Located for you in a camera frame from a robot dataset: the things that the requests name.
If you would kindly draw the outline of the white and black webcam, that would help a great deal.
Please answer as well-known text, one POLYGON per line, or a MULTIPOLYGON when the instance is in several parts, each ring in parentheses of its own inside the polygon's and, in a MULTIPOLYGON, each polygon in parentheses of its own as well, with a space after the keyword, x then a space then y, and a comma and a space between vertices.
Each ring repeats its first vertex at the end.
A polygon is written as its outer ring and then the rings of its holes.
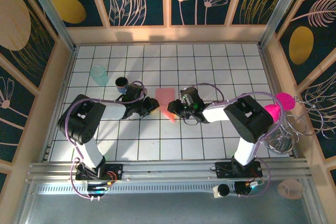
POLYGON ((227 197, 230 193, 230 188, 226 184, 220 184, 212 189, 214 198, 223 198, 227 197))

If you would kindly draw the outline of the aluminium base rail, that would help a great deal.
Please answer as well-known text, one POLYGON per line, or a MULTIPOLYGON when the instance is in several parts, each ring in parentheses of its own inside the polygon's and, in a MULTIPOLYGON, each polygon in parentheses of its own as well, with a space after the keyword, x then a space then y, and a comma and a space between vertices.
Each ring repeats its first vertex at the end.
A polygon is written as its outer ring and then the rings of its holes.
MULTIPOLYGON (((215 160, 197 161, 135 161, 122 162, 123 183, 153 182, 203 182, 216 181, 215 160)), ((27 181, 67 182, 70 179, 71 162, 32 163, 25 176, 27 181)), ((304 158, 265 158, 261 162, 261 178, 264 181, 288 178, 311 178, 312 173, 304 158)))

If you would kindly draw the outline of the small electronics board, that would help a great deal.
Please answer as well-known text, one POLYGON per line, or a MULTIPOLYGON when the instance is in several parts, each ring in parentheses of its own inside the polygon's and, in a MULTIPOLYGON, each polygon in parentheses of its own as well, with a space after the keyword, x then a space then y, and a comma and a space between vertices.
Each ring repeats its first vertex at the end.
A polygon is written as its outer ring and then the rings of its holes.
POLYGON ((89 182, 87 184, 87 192, 89 194, 103 194, 107 192, 113 184, 114 181, 112 180, 107 182, 89 182))
POLYGON ((264 182, 261 180, 252 182, 238 181, 234 183, 234 193, 240 196, 247 196, 251 193, 253 188, 263 184, 264 182))

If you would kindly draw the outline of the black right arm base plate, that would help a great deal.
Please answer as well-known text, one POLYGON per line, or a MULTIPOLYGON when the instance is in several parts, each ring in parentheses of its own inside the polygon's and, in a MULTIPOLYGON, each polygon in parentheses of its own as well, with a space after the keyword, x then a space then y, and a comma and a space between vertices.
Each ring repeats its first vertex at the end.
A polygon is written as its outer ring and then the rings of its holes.
POLYGON ((238 162, 216 162, 211 171, 216 173, 217 178, 254 178, 263 177, 261 164, 253 160, 246 166, 238 162))

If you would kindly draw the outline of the teal translucent glass cup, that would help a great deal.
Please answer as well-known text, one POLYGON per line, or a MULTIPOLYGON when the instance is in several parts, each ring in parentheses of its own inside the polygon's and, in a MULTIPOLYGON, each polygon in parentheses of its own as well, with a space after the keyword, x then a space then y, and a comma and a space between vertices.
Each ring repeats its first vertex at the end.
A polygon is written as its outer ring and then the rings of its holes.
POLYGON ((99 86, 105 86, 109 81, 106 68, 101 65, 93 66, 90 70, 90 76, 99 86))

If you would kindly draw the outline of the pink cloth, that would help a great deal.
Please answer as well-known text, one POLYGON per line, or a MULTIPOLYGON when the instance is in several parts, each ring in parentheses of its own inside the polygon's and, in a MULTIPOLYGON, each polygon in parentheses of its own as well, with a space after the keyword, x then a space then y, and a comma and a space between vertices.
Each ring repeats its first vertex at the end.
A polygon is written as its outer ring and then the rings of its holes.
POLYGON ((159 103, 159 110, 172 123, 175 122, 175 115, 167 110, 168 104, 175 100, 174 88, 157 88, 155 90, 155 99, 159 103))

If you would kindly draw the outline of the dark blue glazed mug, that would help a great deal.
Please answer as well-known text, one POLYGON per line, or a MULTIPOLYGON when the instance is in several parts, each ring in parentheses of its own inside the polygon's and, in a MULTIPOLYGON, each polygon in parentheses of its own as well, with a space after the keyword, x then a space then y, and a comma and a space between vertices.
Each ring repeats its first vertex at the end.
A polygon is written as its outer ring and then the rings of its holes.
POLYGON ((121 94, 126 94, 128 86, 129 86, 128 79, 126 77, 118 77, 115 80, 115 86, 117 87, 117 90, 121 94))

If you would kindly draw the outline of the aluminium frame post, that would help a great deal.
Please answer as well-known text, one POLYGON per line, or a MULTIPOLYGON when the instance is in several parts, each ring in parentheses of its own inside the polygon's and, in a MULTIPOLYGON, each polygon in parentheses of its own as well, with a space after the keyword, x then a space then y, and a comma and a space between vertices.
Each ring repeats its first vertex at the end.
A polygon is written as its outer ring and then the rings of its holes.
POLYGON ((60 38, 65 43, 66 47, 70 50, 70 52, 74 52, 75 45, 72 42, 72 39, 66 29, 66 26, 60 16, 57 13, 56 8, 54 7, 51 0, 38 0, 56 31, 58 32, 60 38))
POLYGON ((273 13, 270 16, 270 19, 266 25, 266 29, 262 34, 259 41, 259 49, 264 50, 272 38, 273 33, 275 32, 277 26, 279 25, 282 17, 285 15, 285 12, 289 8, 293 0, 279 0, 273 13))

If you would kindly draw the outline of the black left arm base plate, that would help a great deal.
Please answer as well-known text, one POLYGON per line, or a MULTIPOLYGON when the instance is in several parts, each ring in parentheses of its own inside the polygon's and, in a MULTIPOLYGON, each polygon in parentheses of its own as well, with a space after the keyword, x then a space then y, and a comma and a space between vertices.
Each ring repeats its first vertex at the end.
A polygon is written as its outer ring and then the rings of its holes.
POLYGON ((88 168, 84 163, 76 165, 76 180, 121 180, 122 164, 103 164, 100 167, 88 168))

